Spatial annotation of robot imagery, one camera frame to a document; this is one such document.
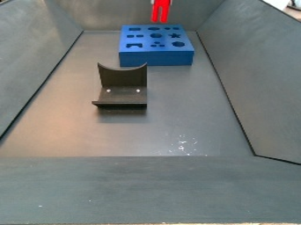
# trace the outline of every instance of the red object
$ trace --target red object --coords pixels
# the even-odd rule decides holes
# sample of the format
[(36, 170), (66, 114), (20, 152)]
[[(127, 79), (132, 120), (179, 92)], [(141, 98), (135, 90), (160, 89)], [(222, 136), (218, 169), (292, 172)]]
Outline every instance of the red object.
[(169, 1), (171, 0), (153, 0), (151, 21), (157, 22), (160, 12), (160, 22), (165, 23), (169, 12)]

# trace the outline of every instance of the star-shaped hole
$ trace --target star-shaped hole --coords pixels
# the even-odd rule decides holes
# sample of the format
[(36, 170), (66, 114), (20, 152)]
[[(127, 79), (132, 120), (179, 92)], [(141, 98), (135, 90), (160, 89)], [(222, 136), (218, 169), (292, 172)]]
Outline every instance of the star-shaped hole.
[(169, 34), (169, 37), (171, 37), (172, 39), (177, 39), (177, 38), (180, 37), (180, 34), (176, 34), (176, 33)]

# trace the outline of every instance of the gray metal wall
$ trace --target gray metal wall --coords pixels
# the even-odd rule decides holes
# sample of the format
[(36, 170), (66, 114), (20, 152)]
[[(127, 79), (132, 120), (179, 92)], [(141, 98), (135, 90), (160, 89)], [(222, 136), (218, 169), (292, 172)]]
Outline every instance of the gray metal wall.
[(82, 30), (52, 0), (13, 0), (0, 5), (0, 31), (1, 135)]
[[(54, 0), (84, 30), (120, 30), (151, 22), (151, 0)], [(173, 0), (169, 24), (195, 31), (224, 0)]]
[(256, 154), (301, 163), (299, 22), (226, 0), (197, 33)]

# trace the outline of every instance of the cutout hole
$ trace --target cutout hole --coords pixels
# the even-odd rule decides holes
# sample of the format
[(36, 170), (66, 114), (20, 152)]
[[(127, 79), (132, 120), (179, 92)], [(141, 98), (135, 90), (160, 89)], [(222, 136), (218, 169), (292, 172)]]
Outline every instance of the cutout hole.
[(141, 44), (140, 43), (127, 44), (127, 48), (129, 47), (141, 47)]
[(157, 38), (161, 37), (161, 34), (159, 34), (159, 33), (152, 33), (149, 36), (151, 36), (153, 39), (157, 39)]
[(140, 31), (140, 28), (139, 28), (139, 27), (132, 27), (132, 28), (129, 28), (129, 31), (131, 31), (131, 32)]
[(151, 31), (157, 31), (159, 28), (157, 28), (157, 27), (149, 27), (148, 30), (151, 30)]
[(180, 41), (175, 41), (171, 43), (173, 47), (183, 47), (184, 46), (184, 43), (180, 42)]

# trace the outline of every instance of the circular hole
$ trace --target circular hole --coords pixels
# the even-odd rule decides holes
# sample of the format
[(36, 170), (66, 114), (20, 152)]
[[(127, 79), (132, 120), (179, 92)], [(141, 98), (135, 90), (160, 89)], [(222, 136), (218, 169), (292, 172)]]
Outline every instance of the circular hole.
[(151, 36), (153, 39), (157, 39), (157, 38), (161, 37), (161, 34), (159, 34), (159, 33), (152, 33), (149, 36)]
[(172, 46), (173, 47), (183, 47), (184, 46), (184, 43), (180, 42), (180, 41), (175, 41), (175, 42), (172, 42)]
[(148, 30), (151, 30), (151, 31), (157, 31), (159, 28), (157, 28), (157, 27), (149, 27)]

